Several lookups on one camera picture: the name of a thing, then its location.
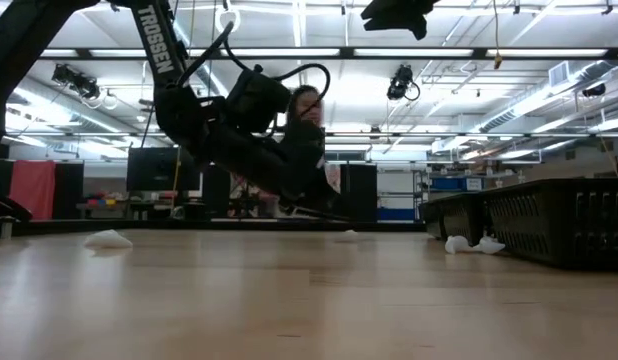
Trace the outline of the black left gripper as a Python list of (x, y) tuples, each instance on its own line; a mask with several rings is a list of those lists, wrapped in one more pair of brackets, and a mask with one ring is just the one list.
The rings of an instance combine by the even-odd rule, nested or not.
[(328, 183), (325, 174), (318, 174), (324, 164), (317, 167), (315, 159), (297, 155), (282, 143), (258, 140), (219, 125), (210, 131), (203, 155), (215, 165), (283, 197), (278, 207), (285, 215), (350, 220), (342, 195)]

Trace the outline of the colourful patchwork quilt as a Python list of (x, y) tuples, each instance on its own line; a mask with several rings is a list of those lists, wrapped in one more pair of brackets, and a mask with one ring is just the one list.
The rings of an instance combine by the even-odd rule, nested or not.
[[(339, 165), (328, 163), (318, 171), (318, 174), (325, 174), (328, 183), (341, 194), (341, 170)], [(278, 200), (280, 198), (278, 195), (260, 189), (243, 177), (232, 174), (228, 214), (240, 218), (312, 218), (283, 214), (278, 207)]]

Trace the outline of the black cabinet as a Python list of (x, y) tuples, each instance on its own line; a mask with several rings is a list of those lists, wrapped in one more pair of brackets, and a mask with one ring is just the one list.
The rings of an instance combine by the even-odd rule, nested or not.
[(341, 166), (341, 194), (345, 214), (357, 222), (377, 219), (377, 167), (363, 164)]

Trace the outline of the overhead rig light bar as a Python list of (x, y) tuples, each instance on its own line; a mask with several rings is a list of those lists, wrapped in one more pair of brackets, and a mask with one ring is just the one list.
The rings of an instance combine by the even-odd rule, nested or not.
[[(234, 48), (239, 59), (247, 60), (618, 60), (618, 47), (611, 48), (457, 48), (457, 47), (289, 47)], [(44, 50), (42, 60), (142, 60), (139, 48), (51, 48)]]

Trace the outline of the blue storage box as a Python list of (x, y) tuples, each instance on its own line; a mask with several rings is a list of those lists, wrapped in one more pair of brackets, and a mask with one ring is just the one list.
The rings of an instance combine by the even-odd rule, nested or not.
[(404, 221), (413, 222), (416, 220), (416, 213), (413, 208), (378, 208), (378, 221)]

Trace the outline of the person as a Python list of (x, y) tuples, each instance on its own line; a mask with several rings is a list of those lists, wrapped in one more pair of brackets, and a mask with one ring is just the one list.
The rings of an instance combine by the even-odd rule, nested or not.
[(281, 143), (297, 155), (309, 155), (317, 167), (324, 163), (323, 102), (315, 87), (302, 85), (292, 92)]

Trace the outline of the black perforated plastic basket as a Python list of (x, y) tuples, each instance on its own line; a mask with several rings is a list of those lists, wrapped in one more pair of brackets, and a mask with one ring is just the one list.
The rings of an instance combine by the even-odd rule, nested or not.
[(483, 193), (511, 255), (570, 270), (618, 271), (618, 178), (545, 179)]
[(449, 236), (458, 235), (454, 229), (446, 199), (437, 199), (419, 205), (420, 219), (426, 232), (433, 238), (445, 241)]
[(445, 229), (449, 236), (463, 236), (475, 246), (485, 234), (492, 233), (492, 220), (481, 193), (454, 196), (445, 215)]

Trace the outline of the blue storage bins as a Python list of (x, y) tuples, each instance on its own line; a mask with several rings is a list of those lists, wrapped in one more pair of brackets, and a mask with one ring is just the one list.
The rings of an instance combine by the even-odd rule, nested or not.
[(435, 177), (430, 188), (442, 192), (479, 192), (484, 188), (484, 180), (479, 177)]

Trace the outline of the grey air vent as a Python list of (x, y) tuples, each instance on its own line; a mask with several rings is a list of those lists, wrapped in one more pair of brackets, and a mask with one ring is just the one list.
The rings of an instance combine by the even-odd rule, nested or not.
[(557, 87), (569, 80), (569, 62), (563, 61), (548, 70), (548, 80), (551, 87)]

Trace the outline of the black monitor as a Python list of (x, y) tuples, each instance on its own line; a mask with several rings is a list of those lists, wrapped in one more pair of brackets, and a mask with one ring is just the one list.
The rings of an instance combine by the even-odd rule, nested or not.
[(200, 189), (200, 171), (186, 150), (168, 147), (131, 148), (128, 191), (190, 191)]

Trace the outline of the black partition panel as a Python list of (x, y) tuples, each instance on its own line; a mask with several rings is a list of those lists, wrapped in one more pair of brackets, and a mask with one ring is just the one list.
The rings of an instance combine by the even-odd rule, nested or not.
[(80, 218), (77, 205), (83, 200), (84, 164), (57, 163), (53, 202), (54, 220)]

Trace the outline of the red cloth panel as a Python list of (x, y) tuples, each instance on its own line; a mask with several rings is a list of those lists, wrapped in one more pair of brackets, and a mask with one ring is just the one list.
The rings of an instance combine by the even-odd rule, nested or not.
[(13, 164), (9, 197), (32, 214), (33, 220), (50, 220), (55, 194), (53, 161), (17, 160)]

